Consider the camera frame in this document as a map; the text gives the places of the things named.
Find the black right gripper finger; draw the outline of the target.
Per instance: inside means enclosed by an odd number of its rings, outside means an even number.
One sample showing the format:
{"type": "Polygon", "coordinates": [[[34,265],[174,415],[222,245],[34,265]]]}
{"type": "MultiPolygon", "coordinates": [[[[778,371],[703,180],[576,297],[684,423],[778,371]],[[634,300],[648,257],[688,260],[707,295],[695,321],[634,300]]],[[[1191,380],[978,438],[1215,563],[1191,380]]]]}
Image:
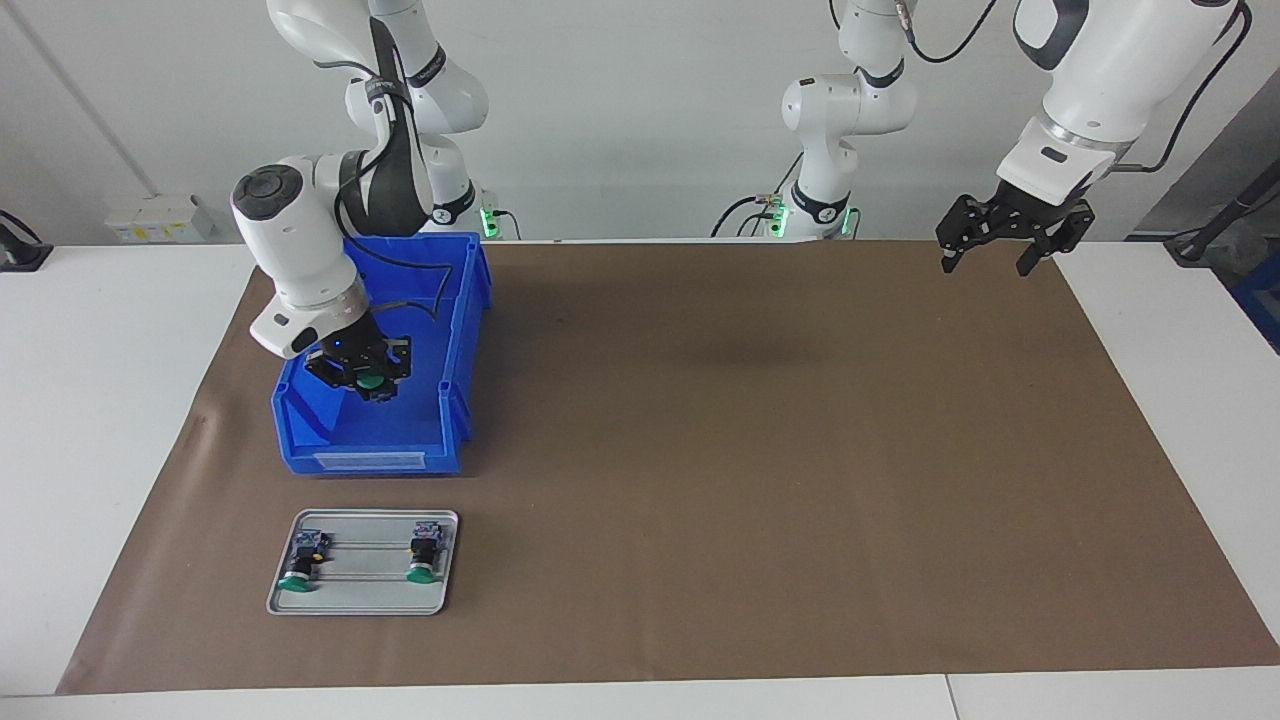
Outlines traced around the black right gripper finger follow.
{"type": "Polygon", "coordinates": [[[314,350],[306,354],[303,366],[330,388],[349,389],[353,386],[351,369],[343,357],[333,357],[323,350],[314,350]]]}
{"type": "Polygon", "coordinates": [[[385,351],[372,360],[372,401],[385,402],[398,395],[399,384],[412,372],[411,338],[387,338],[385,351]]]}

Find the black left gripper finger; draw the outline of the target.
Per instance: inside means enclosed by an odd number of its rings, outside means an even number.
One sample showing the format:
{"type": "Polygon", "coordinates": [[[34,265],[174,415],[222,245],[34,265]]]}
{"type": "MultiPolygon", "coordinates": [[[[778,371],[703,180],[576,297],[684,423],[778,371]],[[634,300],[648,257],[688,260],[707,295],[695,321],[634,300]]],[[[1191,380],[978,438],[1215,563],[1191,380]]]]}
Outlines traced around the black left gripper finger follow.
{"type": "Polygon", "coordinates": [[[1055,254],[1071,252],[1094,223],[1094,211],[1088,202],[1074,202],[1070,208],[1055,208],[1043,217],[1028,217],[1030,245],[1016,261],[1020,277],[1028,277],[1042,260],[1055,254]]]}
{"type": "Polygon", "coordinates": [[[966,252],[995,238],[989,227],[992,206],[989,201],[961,195],[945,213],[936,227],[936,238],[942,251],[940,264],[945,274],[954,273],[966,252]]]}

